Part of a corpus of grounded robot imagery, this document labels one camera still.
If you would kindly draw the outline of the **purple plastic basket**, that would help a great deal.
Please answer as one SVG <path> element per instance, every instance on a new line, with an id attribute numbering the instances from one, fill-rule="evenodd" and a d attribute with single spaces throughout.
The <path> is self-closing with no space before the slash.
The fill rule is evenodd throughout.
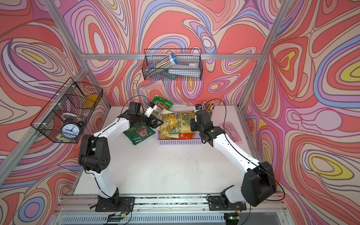
<path id="1" fill-rule="evenodd" d="M 158 117 L 164 123 L 157 128 L 160 145 L 201 144 L 198 132 L 191 131 L 190 123 L 195 119 L 194 111 L 172 112 L 164 110 Z"/>

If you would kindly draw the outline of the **green Chuba cassava chips bag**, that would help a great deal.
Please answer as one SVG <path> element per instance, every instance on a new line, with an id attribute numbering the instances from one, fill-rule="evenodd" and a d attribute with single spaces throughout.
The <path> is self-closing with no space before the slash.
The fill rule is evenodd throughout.
<path id="1" fill-rule="evenodd" d="M 152 102 L 157 106 L 157 109 L 152 112 L 152 115 L 154 116 L 158 116 L 164 109 L 170 110 L 173 106 L 171 101 L 159 96 L 154 96 Z"/>

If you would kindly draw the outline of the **dark green Real chips bag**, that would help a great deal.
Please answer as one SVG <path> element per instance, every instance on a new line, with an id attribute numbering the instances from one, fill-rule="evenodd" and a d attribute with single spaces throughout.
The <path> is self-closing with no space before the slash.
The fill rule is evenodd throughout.
<path id="1" fill-rule="evenodd" d="M 123 133 L 132 142 L 133 145 L 137 145 L 150 136 L 154 135 L 155 131 L 147 125 L 134 125 Z"/>

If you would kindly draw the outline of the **green yellow kettle chips bag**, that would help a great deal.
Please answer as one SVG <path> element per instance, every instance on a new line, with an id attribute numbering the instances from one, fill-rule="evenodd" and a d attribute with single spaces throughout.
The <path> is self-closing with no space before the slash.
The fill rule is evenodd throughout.
<path id="1" fill-rule="evenodd" d="M 195 133 L 191 131 L 190 121 L 195 118 L 194 111 L 170 112 L 160 115 L 163 125 L 160 126 L 160 139 L 178 139 L 179 134 Z"/>

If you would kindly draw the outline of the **red yellow chips bag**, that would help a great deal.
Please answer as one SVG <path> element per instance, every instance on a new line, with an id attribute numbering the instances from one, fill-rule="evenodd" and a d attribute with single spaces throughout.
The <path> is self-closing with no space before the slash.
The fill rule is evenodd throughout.
<path id="1" fill-rule="evenodd" d="M 182 133 L 182 134 L 179 134 L 178 139 L 190 140 L 190 139 L 193 139 L 194 136 L 195 136 L 195 133 Z"/>

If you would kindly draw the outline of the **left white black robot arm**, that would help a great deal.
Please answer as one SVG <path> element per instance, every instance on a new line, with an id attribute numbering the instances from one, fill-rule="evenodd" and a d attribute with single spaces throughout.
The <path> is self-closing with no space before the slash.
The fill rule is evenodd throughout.
<path id="1" fill-rule="evenodd" d="M 150 102 L 140 112 L 140 103 L 130 102 L 128 109 L 119 115 L 114 122 L 93 135 L 85 135 L 81 139 L 78 164 L 83 167 L 84 172 L 91 174 L 98 188 L 98 195 L 105 199 L 115 198 L 118 188 L 112 181 L 107 167 L 111 156 L 109 141 L 118 138 L 120 134 L 135 125 L 146 125 L 157 128 L 163 124 L 152 113 L 159 107 Z"/>

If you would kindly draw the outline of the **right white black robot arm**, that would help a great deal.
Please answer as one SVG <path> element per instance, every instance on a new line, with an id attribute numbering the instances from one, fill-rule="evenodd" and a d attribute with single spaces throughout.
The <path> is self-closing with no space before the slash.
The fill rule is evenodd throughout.
<path id="1" fill-rule="evenodd" d="M 220 151 L 242 173 L 240 186 L 223 190 L 222 198 L 226 203 L 247 202 L 257 207 L 275 194 L 276 180 L 272 165 L 260 162 L 235 144 L 221 127 L 213 125 L 208 111 L 195 110 L 190 127 L 192 131 L 199 132 L 203 143 Z"/>

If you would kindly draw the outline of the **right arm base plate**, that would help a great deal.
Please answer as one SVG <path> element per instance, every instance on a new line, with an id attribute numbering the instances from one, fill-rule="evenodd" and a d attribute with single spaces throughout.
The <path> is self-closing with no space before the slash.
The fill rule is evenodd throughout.
<path id="1" fill-rule="evenodd" d="M 210 211 L 246 211 L 247 207 L 244 202 L 230 203 L 223 196 L 206 196 Z"/>

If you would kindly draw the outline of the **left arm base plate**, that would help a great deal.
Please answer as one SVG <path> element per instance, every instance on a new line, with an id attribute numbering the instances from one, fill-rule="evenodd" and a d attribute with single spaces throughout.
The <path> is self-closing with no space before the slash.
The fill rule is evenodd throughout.
<path id="1" fill-rule="evenodd" d="M 98 196 L 95 212 L 132 212 L 135 206 L 135 197 L 103 198 Z"/>

